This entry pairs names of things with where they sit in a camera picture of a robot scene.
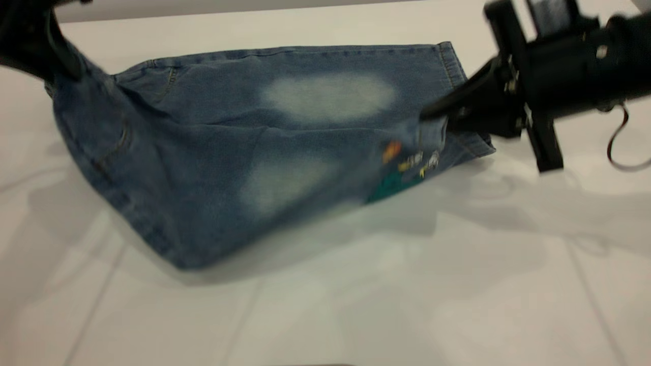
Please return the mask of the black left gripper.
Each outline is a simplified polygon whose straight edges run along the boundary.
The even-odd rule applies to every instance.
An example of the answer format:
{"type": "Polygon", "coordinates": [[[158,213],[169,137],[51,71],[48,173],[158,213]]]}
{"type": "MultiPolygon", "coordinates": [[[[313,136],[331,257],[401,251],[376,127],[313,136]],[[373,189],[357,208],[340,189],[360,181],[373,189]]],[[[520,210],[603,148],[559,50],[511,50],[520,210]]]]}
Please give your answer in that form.
{"type": "Polygon", "coordinates": [[[1,63],[34,77],[83,76],[49,1],[1,1],[1,63]]]}

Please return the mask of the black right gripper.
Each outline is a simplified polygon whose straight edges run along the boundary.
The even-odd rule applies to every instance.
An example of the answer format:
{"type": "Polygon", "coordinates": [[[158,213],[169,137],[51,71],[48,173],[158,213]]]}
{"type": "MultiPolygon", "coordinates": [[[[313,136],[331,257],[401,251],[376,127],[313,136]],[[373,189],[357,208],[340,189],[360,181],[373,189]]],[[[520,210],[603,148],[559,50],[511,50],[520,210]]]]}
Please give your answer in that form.
{"type": "Polygon", "coordinates": [[[564,167],[555,119],[595,109],[598,18],[576,1],[528,1],[537,37],[525,39],[511,1],[489,2],[484,14],[498,54],[465,83],[423,107],[421,122],[447,118],[455,132],[513,139],[527,130],[540,173],[564,167]]]}

